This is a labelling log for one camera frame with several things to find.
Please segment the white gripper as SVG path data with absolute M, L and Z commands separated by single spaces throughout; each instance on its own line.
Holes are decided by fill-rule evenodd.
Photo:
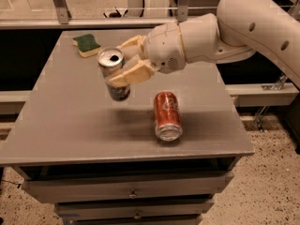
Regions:
M 155 68 L 169 74 L 186 66 L 179 25 L 166 23 L 152 29 L 146 36 L 135 36 L 118 46 L 126 60 L 125 65 L 107 77 L 113 87 L 124 87 L 149 80 Z

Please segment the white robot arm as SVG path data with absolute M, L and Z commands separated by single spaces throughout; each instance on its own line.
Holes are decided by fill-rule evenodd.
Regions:
M 119 48 L 127 62 L 107 78 L 114 87 L 142 83 L 156 71 L 169 74 L 201 61 L 242 61 L 254 53 L 300 85 L 300 22 L 272 0 L 220 0 L 216 14 L 162 24 Z

